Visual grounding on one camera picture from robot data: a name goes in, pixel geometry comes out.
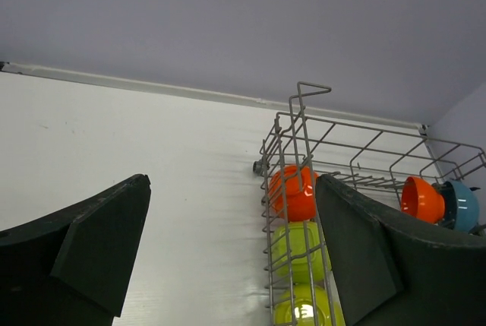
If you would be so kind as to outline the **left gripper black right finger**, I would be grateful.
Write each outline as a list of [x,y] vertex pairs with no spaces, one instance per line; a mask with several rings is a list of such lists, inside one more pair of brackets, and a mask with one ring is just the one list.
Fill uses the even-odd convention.
[[348,325],[483,325],[485,240],[404,214],[322,175],[320,224]]

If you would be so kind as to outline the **lime green square bowl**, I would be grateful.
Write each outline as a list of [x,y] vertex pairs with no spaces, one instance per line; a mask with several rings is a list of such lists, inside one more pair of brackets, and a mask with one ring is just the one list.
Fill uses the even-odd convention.
[[324,280],[322,257],[323,235],[311,221],[287,223],[278,227],[271,238],[272,271],[280,278],[294,283]]

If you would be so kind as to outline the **blue bowl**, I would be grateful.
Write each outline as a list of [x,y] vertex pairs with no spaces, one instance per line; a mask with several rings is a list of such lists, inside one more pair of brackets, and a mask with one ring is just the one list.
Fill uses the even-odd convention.
[[436,225],[462,233],[472,233],[478,225],[479,202],[474,194],[478,187],[468,187],[457,180],[433,184],[434,190],[444,200],[444,215]]

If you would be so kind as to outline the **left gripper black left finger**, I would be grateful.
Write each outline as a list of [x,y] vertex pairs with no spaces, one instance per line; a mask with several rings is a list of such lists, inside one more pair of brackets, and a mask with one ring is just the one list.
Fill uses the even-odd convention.
[[1,232],[3,325],[111,325],[125,303],[150,203],[133,175]]

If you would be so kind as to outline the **small orange bowl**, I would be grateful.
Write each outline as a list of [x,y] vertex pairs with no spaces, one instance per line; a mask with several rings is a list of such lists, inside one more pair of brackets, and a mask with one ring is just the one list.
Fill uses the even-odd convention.
[[430,183],[410,176],[402,188],[400,209],[424,222],[438,223],[445,214],[445,201]]

